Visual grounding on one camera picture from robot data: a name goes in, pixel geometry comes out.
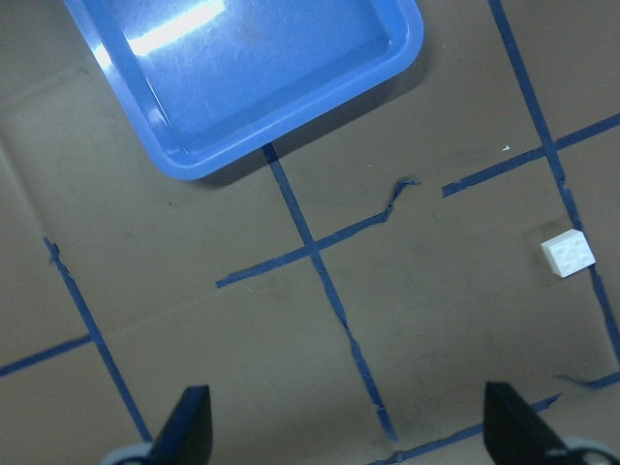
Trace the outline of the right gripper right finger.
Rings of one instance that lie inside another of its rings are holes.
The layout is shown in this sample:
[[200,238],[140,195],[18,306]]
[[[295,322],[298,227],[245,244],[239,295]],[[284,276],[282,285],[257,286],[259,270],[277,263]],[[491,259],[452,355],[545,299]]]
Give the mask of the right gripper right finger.
[[568,446],[508,383],[486,383],[482,430],[494,464],[574,464]]

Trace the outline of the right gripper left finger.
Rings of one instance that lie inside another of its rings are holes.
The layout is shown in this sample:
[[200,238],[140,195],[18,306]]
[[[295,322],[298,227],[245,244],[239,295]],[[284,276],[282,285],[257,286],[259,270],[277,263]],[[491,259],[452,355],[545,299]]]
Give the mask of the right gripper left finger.
[[187,387],[154,441],[146,464],[207,464],[213,449],[209,386]]

